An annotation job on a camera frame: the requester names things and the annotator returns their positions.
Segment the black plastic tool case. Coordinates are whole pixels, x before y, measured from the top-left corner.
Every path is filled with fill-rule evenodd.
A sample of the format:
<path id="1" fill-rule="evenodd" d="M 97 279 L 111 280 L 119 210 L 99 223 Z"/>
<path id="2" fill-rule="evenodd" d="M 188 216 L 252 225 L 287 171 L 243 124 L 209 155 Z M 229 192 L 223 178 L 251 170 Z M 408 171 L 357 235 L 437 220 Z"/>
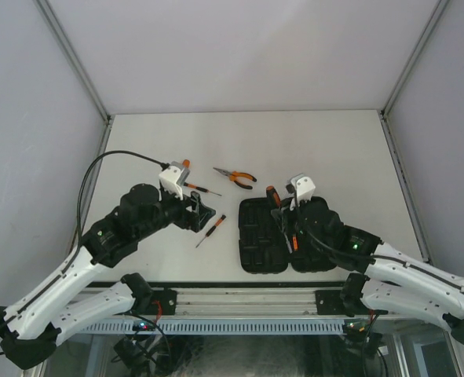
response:
<path id="1" fill-rule="evenodd" d="M 289 266 L 298 273 L 336 268 L 326 255 L 308 245 L 305 235 L 298 232 L 285 236 L 265 197 L 240 203 L 238 229 L 240 264 L 247 273 L 281 273 Z"/>

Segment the large screwdriver black orange handle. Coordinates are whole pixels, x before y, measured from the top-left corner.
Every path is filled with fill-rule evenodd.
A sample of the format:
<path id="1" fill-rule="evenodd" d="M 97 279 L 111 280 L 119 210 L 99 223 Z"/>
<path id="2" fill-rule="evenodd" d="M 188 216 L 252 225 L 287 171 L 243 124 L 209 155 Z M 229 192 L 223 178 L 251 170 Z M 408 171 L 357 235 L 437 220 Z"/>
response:
<path id="1" fill-rule="evenodd" d="M 265 190 L 268 204 L 272 210 L 279 210 L 282 208 L 282 201 L 273 185 L 270 185 Z"/>

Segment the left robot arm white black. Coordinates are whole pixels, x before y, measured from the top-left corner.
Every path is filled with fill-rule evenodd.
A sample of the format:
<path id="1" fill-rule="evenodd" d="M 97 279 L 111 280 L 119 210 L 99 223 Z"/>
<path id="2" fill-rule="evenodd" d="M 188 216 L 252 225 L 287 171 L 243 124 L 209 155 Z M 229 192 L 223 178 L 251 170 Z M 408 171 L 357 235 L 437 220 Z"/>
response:
<path id="1" fill-rule="evenodd" d="M 33 291 L 0 306 L 2 354 L 28 370 L 49 358 L 74 334 L 104 318 L 152 306 L 152 289 L 140 273 L 128 273 L 106 291 L 73 302 L 94 279 L 137 251 L 139 243 L 169 225 L 199 232 L 216 214 L 197 192 L 177 197 L 139 184 L 95 222 L 63 263 Z"/>

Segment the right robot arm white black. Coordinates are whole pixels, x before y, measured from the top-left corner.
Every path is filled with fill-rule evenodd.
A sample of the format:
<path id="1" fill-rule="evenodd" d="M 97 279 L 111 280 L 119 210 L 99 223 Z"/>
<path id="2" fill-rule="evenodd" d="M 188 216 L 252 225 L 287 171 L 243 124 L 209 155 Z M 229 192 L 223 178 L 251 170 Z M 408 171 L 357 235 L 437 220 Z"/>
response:
<path id="1" fill-rule="evenodd" d="M 307 251 L 349 271 L 340 297 L 350 314 L 398 313 L 448 331 L 464 345 L 464 277 L 421 262 L 380 237 L 344 224 L 319 197 L 299 203 L 267 196 L 272 217 Z"/>

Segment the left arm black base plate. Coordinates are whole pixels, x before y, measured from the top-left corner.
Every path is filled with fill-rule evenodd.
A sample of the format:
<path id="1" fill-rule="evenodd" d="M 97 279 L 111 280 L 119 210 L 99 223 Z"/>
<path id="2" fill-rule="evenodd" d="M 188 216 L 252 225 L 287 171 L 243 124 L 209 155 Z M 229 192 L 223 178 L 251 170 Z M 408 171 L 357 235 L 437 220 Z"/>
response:
<path id="1" fill-rule="evenodd" d="M 150 301 L 142 303 L 135 309 L 142 316 L 172 316 L 177 308 L 177 292 L 175 290 L 164 288 L 154 290 Z"/>

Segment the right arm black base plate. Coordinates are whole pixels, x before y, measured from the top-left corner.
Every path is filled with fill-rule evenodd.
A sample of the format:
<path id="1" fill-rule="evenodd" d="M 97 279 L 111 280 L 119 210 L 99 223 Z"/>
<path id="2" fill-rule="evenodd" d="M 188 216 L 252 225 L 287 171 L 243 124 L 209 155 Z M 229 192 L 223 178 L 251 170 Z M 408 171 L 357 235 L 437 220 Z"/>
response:
<path id="1" fill-rule="evenodd" d="M 320 316 L 354 316 L 354 313 L 344 306 L 339 290 L 329 289 L 315 291 L 315 303 L 316 312 Z"/>

